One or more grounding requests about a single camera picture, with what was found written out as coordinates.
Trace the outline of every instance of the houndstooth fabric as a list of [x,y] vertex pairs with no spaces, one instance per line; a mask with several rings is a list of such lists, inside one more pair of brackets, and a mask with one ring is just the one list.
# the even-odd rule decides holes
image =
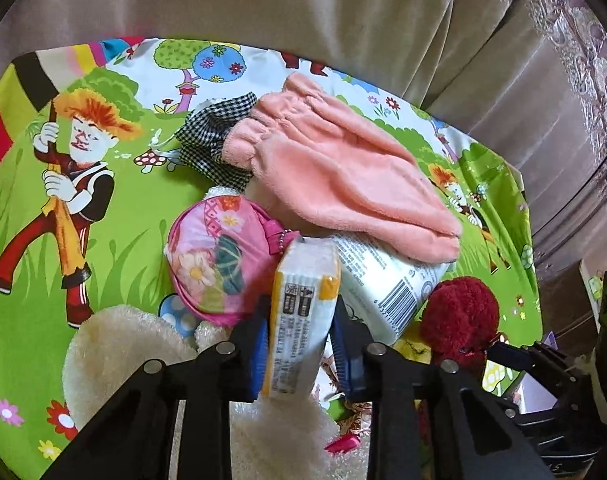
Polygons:
[[218,186],[243,192],[252,173],[222,161],[221,152],[232,126],[247,117],[255,104],[256,95],[250,92],[191,113],[174,134],[181,142],[181,162],[205,174]]

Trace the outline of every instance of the pink fleece cloth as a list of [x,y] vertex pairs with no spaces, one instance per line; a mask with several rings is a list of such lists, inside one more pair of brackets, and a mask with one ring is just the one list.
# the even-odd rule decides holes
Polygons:
[[408,150],[300,73],[232,128],[222,159],[308,222],[368,233],[423,262],[458,257],[461,224]]

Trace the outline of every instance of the cartoon boy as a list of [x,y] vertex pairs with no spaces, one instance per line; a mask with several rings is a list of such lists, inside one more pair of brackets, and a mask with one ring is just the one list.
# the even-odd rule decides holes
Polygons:
[[90,226],[106,215],[114,190],[114,173],[102,159],[119,140],[135,139],[142,130],[120,118],[114,104],[90,89],[60,94],[53,106],[72,122],[70,154],[56,150],[55,122],[45,123],[32,139],[34,156],[48,164],[42,179],[50,199],[1,253],[0,292],[10,294],[14,271],[28,245],[52,233],[59,248],[68,324],[78,328],[93,314],[85,286],[91,274],[85,261]]
[[501,255],[501,250],[490,232],[486,219],[478,209],[470,205],[463,192],[463,188],[461,188],[461,184],[457,180],[457,176],[452,171],[446,170],[438,164],[428,164],[428,171],[430,172],[432,183],[446,195],[448,202],[450,202],[455,211],[465,215],[472,225],[477,226],[481,230],[481,235],[488,249],[490,274],[497,272],[497,266],[492,261],[492,248],[496,251],[497,256],[499,256],[504,266],[506,266],[506,269],[510,269],[510,263]]

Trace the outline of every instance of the pink purse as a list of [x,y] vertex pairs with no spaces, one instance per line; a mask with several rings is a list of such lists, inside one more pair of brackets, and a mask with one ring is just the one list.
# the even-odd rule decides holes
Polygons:
[[203,319],[232,326],[271,294],[283,250],[299,236],[243,196],[202,200],[181,213],[164,253],[176,293]]

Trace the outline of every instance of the white fluffy rug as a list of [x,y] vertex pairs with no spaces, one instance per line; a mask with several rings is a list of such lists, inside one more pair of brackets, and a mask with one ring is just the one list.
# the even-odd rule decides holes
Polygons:
[[[224,340],[224,329],[202,322],[195,339],[200,350]],[[70,343],[63,367],[63,391],[70,414],[82,428],[110,396],[141,366],[158,358],[167,364],[196,356],[161,318],[128,305],[99,311]],[[182,410],[174,434],[180,439]],[[305,402],[259,399],[230,404],[230,448],[235,480],[361,480],[367,469],[368,439],[346,454],[324,447],[338,428],[312,397]],[[194,478],[199,478],[199,471]],[[176,478],[176,456],[170,479]]]

